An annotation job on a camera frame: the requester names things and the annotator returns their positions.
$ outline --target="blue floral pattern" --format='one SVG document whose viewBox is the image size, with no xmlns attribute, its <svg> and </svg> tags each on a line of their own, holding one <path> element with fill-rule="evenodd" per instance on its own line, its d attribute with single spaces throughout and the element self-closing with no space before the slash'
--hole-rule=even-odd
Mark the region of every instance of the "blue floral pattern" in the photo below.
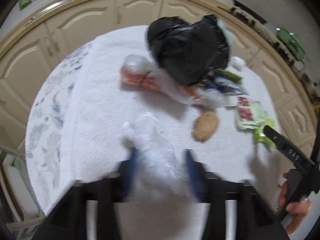
<svg viewBox="0 0 320 240">
<path fill-rule="evenodd" d="M 60 143 L 70 96 L 92 42 L 66 57 L 42 85 L 31 108 L 25 138 L 26 162 L 37 200 L 45 208 L 60 180 Z"/>
</svg>

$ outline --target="black plastic bag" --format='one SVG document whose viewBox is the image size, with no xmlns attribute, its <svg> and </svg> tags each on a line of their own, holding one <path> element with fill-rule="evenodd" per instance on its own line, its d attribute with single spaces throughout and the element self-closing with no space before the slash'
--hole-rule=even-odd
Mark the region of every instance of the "black plastic bag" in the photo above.
<svg viewBox="0 0 320 240">
<path fill-rule="evenodd" d="M 207 15 L 189 25 L 179 17 L 163 17 L 150 25 L 150 51 L 179 85 L 196 84 L 211 70 L 227 67 L 229 47 L 217 20 Z"/>
</svg>

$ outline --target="white towel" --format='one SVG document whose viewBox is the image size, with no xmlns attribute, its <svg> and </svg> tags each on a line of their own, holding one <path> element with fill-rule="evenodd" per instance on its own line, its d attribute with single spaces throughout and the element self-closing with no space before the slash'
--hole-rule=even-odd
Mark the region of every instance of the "white towel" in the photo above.
<svg viewBox="0 0 320 240">
<path fill-rule="evenodd" d="M 208 171 L 235 182 L 251 179 L 264 199 L 272 203 L 280 171 L 279 153 L 253 144 L 251 132 L 237 131 L 234 110 L 217 109 L 220 126 L 207 142 L 200 143 L 192 138 L 192 130 L 201 109 L 120 83 L 119 69 L 127 55 L 150 58 L 145 31 L 146 26 L 129 27 L 95 40 L 92 61 L 81 69 L 62 131 L 60 184 L 71 179 L 94 181 L 114 171 L 117 163 L 129 156 L 122 125 L 143 108 L 159 119 L 160 135 L 172 143 L 178 160 L 183 161 L 184 149 L 192 149 L 195 159 L 205 163 Z M 261 101 L 277 123 L 261 78 L 247 67 L 239 75 L 250 98 Z M 204 204 L 184 198 L 118 206 L 125 239 L 199 239 L 206 218 Z"/>
</svg>

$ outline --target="clear plastic bag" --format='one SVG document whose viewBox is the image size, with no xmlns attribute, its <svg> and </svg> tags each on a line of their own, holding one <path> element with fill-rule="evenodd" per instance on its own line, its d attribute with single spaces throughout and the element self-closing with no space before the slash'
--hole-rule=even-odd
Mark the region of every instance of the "clear plastic bag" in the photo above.
<svg viewBox="0 0 320 240">
<path fill-rule="evenodd" d="M 228 105 L 226 97 L 217 90 L 179 86 L 165 70 L 158 68 L 156 63 L 149 62 L 143 56 L 127 56 L 120 75 L 124 83 L 162 92 L 185 105 L 201 105 L 210 109 Z"/>
<path fill-rule="evenodd" d="M 188 196 L 182 166 L 170 142 L 157 132 L 158 119 L 141 112 L 133 122 L 124 123 L 124 136 L 138 149 L 138 166 L 133 197 L 165 200 L 169 195 Z"/>
</svg>

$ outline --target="hand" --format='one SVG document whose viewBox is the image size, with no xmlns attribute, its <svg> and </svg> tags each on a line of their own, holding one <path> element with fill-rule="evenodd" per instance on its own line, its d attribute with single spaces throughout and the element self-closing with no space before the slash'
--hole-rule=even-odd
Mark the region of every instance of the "hand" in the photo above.
<svg viewBox="0 0 320 240">
<path fill-rule="evenodd" d="M 288 173 L 284 173 L 282 175 L 285 179 L 288 179 Z M 278 204 L 280 206 L 284 205 L 286 200 L 286 195 L 288 193 L 288 182 L 284 182 L 284 184 L 281 186 L 281 193 L 278 199 Z M 297 214 L 294 219 L 291 221 L 291 223 L 287 226 L 285 231 L 288 235 L 291 235 L 295 232 L 295 230 L 299 227 L 301 224 L 303 218 L 308 215 L 309 211 L 311 210 L 312 203 L 311 201 L 307 200 L 305 202 L 293 202 L 289 203 L 287 207 L 285 208 L 289 213 L 291 214 Z"/>
</svg>

